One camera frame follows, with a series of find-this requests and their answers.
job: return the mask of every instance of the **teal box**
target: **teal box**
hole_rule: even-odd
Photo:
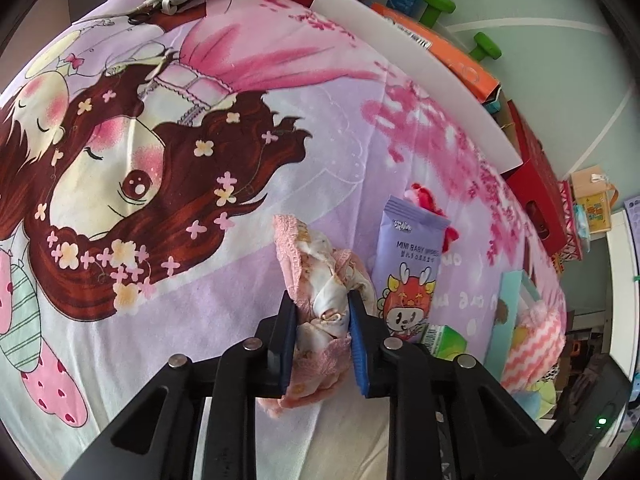
[[[502,275],[494,330],[484,358],[484,367],[497,381],[502,378],[502,371],[509,356],[518,311],[527,310],[539,300],[540,294],[526,272],[514,270]]]

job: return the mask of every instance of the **cartoon boy illustration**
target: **cartoon boy illustration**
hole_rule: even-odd
[[[378,315],[386,321],[391,335],[404,341],[416,340],[426,324],[436,281],[429,281],[431,267],[420,276],[411,276],[406,263],[400,265],[399,279],[389,275],[378,301]]]

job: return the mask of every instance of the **brown hair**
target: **brown hair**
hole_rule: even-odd
[[[70,103],[63,122],[66,131],[63,140],[50,146],[33,164],[22,166],[26,141],[21,141],[20,136],[9,136],[9,142],[2,145],[7,122],[0,124],[0,239],[8,238],[24,218],[30,238],[30,264],[40,286],[60,312],[76,320],[99,320],[116,313],[114,280],[110,278],[113,269],[103,268],[97,262],[87,269],[84,265],[75,270],[61,269],[51,255],[49,234],[53,232],[57,237],[56,244],[77,244],[78,258],[86,251],[95,258],[105,249],[111,250],[114,240],[133,241],[137,249],[145,246],[148,258],[140,262],[144,274],[138,277],[138,282],[149,278],[150,283],[155,283],[167,277],[161,264],[170,256],[180,263],[175,274],[207,260],[224,237],[224,231],[214,220],[225,212],[231,218],[257,209],[264,199],[251,200],[264,189],[274,172],[284,164],[305,158],[304,142],[310,134],[295,128],[298,118],[286,117],[274,126],[275,112],[263,102],[264,92],[244,92],[230,109],[207,114],[201,126],[163,123],[155,127],[156,135],[165,145],[158,194],[144,208],[118,222],[103,238],[92,241],[73,229],[52,226],[49,207],[45,221],[37,219],[37,206],[49,205],[60,176],[85,148],[94,128],[116,116],[135,118],[142,113],[144,103],[138,97],[138,86],[145,82],[149,72],[149,66],[133,64],[117,76],[101,76]],[[116,93],[117,99],[105,102],[102,95],[109,90]],[[92,110],[78,114],[79,105],[87,99],[91,99]],[[228,122],[229,113],[239,114],[239,122]],[[263,136],[278,139],[267,143]],[[211,140],[213,154],[194,156],[197,140]],[[55,150],[62,152],[63,158],[52,166]],[[236,201],[218,206],[220,197],[214,191],[222,186],[217,179],[227,171],[237,179],[233,193]],[[186,229],[195,220],[207,231],[193,240]],[[122,283],[132,283],[132,277]]]

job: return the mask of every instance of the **orange box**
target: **orange box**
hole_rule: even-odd
[[[482,68],[477,61],[458,50],[449,41],[444,40],[431,29],[414,22],[414,20],[400,12],[388,9],[380,4],[373,4],[371,9],[391,21],[396,27],[423,46],[425,50],[437,57],[471,90],[471,93],[482,104],[495,100],[497,91],[500,89],[500,82]]]

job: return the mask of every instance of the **green dumbbell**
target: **green dumbbell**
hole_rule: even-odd
[[[487,56],[498,59],[502,55],[500,47],[484,32],[478,32],[474,36],[474,40],[476,40],[476,47],[469,53],[469,57],[477,62],[482,61]]]
[[[425,27],[433,27],[440,17],[441,12],[451,14],[456,10],[456,4],[451,0],[424,0],[427,3],[427,9],[420,18],[420,23]]]

